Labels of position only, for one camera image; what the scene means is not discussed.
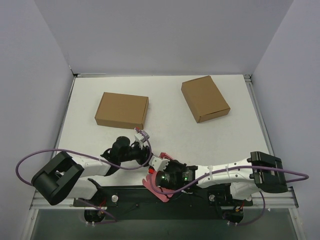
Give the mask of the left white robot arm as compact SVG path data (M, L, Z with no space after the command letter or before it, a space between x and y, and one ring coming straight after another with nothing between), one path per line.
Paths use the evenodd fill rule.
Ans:
M144 145L147 141L139 133L133 143L126 136L120 136L98 158L75 157L61 151L33 176L31 184L52 206L66 198L82 198L96 206L103 194L89 178L110 176L122 169L121 164L125 162L136 161L140 167L148 165L152 151Z

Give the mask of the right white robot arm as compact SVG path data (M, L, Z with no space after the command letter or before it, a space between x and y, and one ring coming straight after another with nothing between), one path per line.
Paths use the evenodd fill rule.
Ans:
M220 165L186 165L170 160L164 170L156 172L154 185L177 191L184 186L194 191L211 186L229 184L231 197L245 200L252 194L263 191L280 194L288 191L285 174L278 157L254 151L249 158Z

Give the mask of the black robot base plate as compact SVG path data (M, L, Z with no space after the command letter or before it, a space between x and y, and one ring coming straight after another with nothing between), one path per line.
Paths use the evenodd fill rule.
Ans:
M88 222L110 220L221 220L234 222L243 219L244 207L251 200L232 198L228 184L198 189L192 194L166 195L161 201L144 186L105 186L90 200L77 197L73 206L85 207Z

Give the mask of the pink paper box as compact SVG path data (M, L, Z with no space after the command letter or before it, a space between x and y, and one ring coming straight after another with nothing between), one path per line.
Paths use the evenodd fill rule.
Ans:
M147 166L148 174L142 185L163 203L171 202L179 187L181 164L168 153L161 152L153 155Z

